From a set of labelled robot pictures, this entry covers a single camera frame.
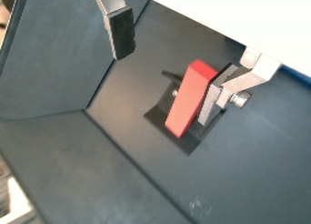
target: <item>red block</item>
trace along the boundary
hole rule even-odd
[[[166,121],[166,127],[176,137],[183,135],[195,119],[207,86],[217,74],[218,72],[200,60],[192,62],[187,68]]]

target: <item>black panel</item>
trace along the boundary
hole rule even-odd
[[[132,8],[124,7],[112,12],[104,17],[104,23],[111,37],[114,58],[120,60],[135,50]]]
[[[126,0],[135,20],[147,0]],[[18,0],[0,55],[0,118],[87,107],[114,61],[95,0]]]
[[[84,113],[0,122],[0,132],[4,157],[47,223],[188,223]]]

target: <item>black surface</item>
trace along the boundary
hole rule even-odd
[[[51,224],[188,223],[87,115],[0,122],[0,148]]]
[[[114,58],[120,60],[135,50],[132,8],[124,7],[104,18],[106,28],[111,37]]]
[[[160,71],[182,74],[198,58],[221,69],[242,49],[155,3],[136,44],[88,110],[111,138],[198,223],[310,223],[310,87],[278,73],[243,109],[227,108],[187,157],[143,118],[170,84]]]
[[[134,19],[147,0],[126,0]],[[95,0],[18,0],[0,52],[0,118],[80,110],[114,61]]]

